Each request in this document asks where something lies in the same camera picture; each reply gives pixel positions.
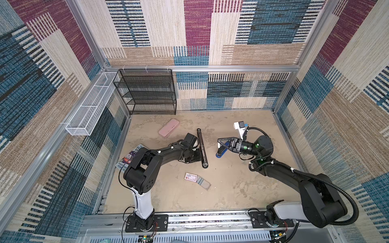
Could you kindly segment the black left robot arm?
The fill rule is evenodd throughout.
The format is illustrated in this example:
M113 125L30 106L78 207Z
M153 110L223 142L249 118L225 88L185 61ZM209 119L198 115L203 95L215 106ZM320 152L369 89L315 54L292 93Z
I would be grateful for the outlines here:
M172 161L185 164L200 162L198 141L179 140L160 149L141 148L123 174L123 179L133 192L135 220L144 229L154 224L155 209L152 206L151 190L157 181L162 165Z

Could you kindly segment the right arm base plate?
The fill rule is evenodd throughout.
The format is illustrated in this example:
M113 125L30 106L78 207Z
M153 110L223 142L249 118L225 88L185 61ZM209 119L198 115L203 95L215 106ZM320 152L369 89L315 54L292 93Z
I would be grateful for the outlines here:
M248 215L253 228L293 228L294 221L280 219L274 213L267 211L249 210Z

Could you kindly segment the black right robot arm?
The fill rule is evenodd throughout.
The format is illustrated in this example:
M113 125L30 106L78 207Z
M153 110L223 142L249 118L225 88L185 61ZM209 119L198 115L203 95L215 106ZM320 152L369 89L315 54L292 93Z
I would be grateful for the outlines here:
M218 143L231 152L253 156L249 163L250 171L279 180L297 191L303 212L298 219L318 228L329 224L350 225L357 221L358 205L346 191L324 174L305 173L274 159L270 137L262 135L253 143L236 137L219 138Z

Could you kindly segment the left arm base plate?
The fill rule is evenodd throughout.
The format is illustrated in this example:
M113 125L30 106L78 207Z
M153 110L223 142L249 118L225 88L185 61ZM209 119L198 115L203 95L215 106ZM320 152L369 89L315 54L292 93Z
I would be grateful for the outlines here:
M169 215L167 214L151 214L147 219L141 219L139 216L130 215L126 219L125 232L165 232L168 228Z

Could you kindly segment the blue stapler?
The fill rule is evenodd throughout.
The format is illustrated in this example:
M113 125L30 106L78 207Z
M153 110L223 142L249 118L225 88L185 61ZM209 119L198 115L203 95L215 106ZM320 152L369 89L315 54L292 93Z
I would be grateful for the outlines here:
M218 148L218 151L216 153L216 157L217 158L221 158L226 152L228 151L228 147L225 147L225 146L220 146Z

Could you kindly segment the red white staple box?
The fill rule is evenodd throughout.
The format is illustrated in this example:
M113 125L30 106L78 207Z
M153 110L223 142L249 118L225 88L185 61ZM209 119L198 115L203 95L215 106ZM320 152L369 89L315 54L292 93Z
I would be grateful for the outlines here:
M191 181L191 182L197 182L197 179L198 179L198 175L196 174L191 174L191 173L185 173L185 177L184 177L185 180L187 181Z

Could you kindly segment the black stapler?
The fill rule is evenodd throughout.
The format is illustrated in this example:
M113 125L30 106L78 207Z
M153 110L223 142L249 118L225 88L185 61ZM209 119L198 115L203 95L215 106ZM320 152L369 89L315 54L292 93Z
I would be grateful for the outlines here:
M200 147L201 154L202 154L202 167L204 169L206 169L206 168L208 168L208 160L207 160L205 146L204 146L204 142L203 142L202 131L200 128L197 128L197 134L198 134L198 140L199 140L199 147Z

